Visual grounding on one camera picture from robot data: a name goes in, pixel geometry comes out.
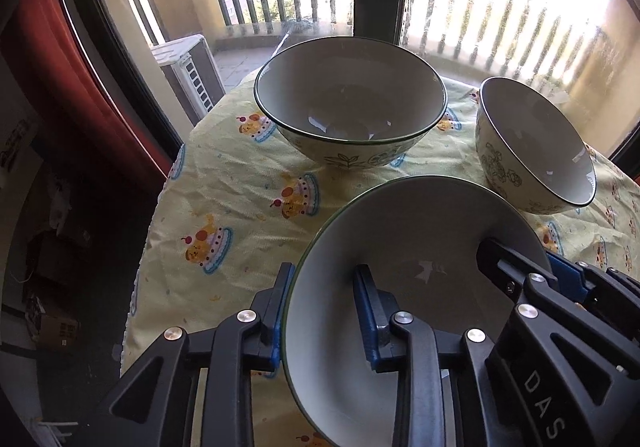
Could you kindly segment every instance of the bowl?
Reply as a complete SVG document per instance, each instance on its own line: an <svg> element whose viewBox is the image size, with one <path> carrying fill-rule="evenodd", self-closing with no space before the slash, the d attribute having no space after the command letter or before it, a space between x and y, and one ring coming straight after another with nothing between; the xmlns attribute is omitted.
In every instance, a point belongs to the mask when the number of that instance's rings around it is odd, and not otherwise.
<svg viewBox="0 0 640 447"><path fill-rule="evenodd" d="M291 46L260 70L255 101L301 153L341 169L384 166L443 116L447 94L417 55L361 37Z"/></svg>
<svg viewBox="0 0 640 447"><path fill-rule="evenodd" d="M554 214L585 207L596 194L591 157L571 122L512 79L482 82L476 151L491 187L518 209Z"/></svg>
<svg viewBox="0 0 640 447"><path fill-rule="evenodd" d="M392 444L397 374L365 358L352 275L369 265L376 286L434 329L482 329L496 341L513 308L476 265L496 237L550 269L519 212L489 189L447 176L377 186L339 210L298 263L284 313L283 363L307 419L335 445Z"/></svg>

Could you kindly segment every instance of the table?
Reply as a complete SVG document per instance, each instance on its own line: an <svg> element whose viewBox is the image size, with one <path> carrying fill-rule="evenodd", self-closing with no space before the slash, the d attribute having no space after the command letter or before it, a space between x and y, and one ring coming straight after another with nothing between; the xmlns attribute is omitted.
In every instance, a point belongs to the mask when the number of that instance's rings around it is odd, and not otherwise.
<svg viewBox="0 0 640 447"><path fill-rule="evenodd" d="M170 326L194 332L249 307L256 291L272 286L280 263L296 263L328 217L367 189L412 174L487 185L474 141L475 88L445 79L446 114L414 148L389 166L341 171L300 154L258 112L256 74L191 132L158 197L131 298L122 370ZM589 207L523 215L550 250L637 279L640 187L588 151L598 182ZM306 206L298 199L301 186L312 193ZM257 446L329 445L298 410L282 369L275 377L253 375ZM192 445L199 445L197 431Z"/></svg>

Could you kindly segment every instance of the tiled balcony floor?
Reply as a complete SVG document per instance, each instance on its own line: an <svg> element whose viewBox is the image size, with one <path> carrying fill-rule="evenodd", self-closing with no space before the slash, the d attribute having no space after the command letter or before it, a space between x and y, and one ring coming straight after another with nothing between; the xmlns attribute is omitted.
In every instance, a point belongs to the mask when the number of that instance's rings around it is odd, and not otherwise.
<svg viewBox="0 0 640 447"><path fill-rule="evenodd" d="M274 48L248 48L246 50L225 50L218 52L213 59L220 71L220 78L227 93L240 84L249 72L266 63Z"/></svg>

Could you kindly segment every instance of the balcony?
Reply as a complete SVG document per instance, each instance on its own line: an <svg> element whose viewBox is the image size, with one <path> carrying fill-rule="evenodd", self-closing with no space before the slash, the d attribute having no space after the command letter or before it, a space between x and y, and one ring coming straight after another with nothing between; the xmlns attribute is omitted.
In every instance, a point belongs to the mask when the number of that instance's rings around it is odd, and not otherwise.
<svg viewBox="0 0 640 447"><path fill-rule="evenodd" d="M129 0L149 44L206 36L225 87L286 45L353 33L353 0ZM640 28L624 0L406 0L401 46L451 78L512 77L609 154L640 116ZM602 131L602 124L607 126Z"/></svg>

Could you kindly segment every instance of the red curtain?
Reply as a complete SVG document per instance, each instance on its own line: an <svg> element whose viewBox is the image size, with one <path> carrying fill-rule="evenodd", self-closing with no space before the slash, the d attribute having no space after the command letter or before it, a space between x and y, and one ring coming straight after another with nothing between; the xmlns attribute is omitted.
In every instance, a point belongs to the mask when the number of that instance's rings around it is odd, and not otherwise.
<svg viewBox="0 0 640 447"><path fill-rule="evenodd" d="M59 0L20 0L0 44L55 152L108 189L161 190L169 159L98 89Z"/></svg>

